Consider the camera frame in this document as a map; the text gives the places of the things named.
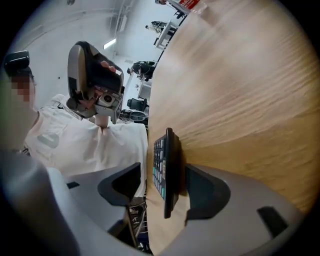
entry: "cable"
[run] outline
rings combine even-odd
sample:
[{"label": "cable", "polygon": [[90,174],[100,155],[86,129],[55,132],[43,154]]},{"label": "cable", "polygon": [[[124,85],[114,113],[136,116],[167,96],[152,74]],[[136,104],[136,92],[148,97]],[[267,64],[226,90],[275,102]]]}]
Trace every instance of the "cable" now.
[{"label": "cable", "polygon": [[143,223],[143,220],[144,220],[144,218],[145,218],[146,211],[147,211],[147,207],[144,209],[144,211],[143,211],[143,213],[142,213],[142,219],[141,219],[141,221],[140,221],[139,228],[138,228],[138,230],[137,230],[137,232],[136,232],[136,234],[135,234],[135,238],[137,238],[138,235],[139,235],[139,233],[140,233],[140,230],[141,230],[141,227],[142,227],[142,223]]},{"label": "cable", "polygon": [[144,205],[146,202],[142,202],[142,203],[139,203],[139,204],[136,204],[136,205],[130,205],[130,208],[134,208],[134,207],[137,207],[137,206],[142,206]]},{"label": "cable", "polygon": [[[145,211],[146,209],[147,209],[147,204],[145,203],[142,214],[144,213],[144,211]],[[140,225],[140,223],[136,224],[135,226],[133,226],[133,224],[132,224],[133,229],[135,230],[135,229]]]}]

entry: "red sign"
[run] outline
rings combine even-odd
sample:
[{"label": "red sign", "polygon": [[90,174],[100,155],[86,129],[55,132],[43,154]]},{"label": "red sign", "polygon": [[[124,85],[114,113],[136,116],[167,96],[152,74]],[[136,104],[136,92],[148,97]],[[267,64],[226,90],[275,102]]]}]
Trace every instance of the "red sign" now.
[{"label": "red sign", "polygon": [[179,4],[191,10],[199,1],[200,0],[181,0]]}]

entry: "calculator keypad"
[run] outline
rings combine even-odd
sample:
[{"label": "calculator keypad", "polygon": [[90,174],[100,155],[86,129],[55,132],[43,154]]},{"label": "calculator keypad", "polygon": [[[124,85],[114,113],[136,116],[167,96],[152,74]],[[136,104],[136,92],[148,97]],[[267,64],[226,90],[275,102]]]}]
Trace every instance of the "calculator keypad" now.
[{"label": "calculator keypad", "polygon": [[160,138],[154,143],[152,182],[163,199],[166,196],[166,139]]}]

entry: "hand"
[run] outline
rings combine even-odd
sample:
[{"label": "hand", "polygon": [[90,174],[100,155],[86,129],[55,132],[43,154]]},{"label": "hand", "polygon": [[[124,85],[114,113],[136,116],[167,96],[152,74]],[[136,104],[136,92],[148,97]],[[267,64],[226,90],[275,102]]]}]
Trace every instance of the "hand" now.
[{"label": "hand", "polygon": [[[105,60],[102,61],[101,66],[109,69],[111,72],[116,72],[116,68],[114,66],[110,66]],[[97,98],[99,98],[102,95],[102,92],[99,90],[95,90],[95,94],[96,96],[94,98],[91,98],[89,100],[79,100],[79,102],[81,103],[81,105],[85,106],[87,109],[90,109],[97,101]]]},{"label": "hand", "polygon": [[108,62],[106,62],[105,60],[101,62],[101,66],[106,69],[109,69],[111,72],[114,72],[114,73],[117,71],[114,66],[110,66]]},{"label": "hand", "polygon": [[[110,66],[105,60],[101,62],[101,66],[109,69],[111,72],[116,72],[116,68],[114,66]],[[96,114],[94,123],[101,128],[107,128],[109,122],[109,116]]]}]

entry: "white wall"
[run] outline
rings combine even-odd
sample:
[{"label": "white wall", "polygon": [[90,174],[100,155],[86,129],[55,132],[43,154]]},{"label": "white wall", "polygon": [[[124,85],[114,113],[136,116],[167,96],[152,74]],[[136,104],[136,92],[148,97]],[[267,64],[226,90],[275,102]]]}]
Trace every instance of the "white wall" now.
[{"label": "white wall", "polygon": [[109,10],[114,1],[76,0],[72,6],[66,2],[49,1],[38,10],[10,49],[30,53],[30,68],[37,83],[37,108],[56,94],[68,94],[68,55],[77,41],[88,41],[112,59],[113,48],[103,50],[103,45],[115,36],[114,28],[110,29],[114,13]]},{"label": "white wall", "polygon": [[162,51],[154,46],[154,42],[159,34],[145,27],[152,21],[172,20],[179,24],[175,12],[176,9],[155,4],[154,0],[137,0],[124,31],[117,34],[119,54],[139,61],[157,61]]}]

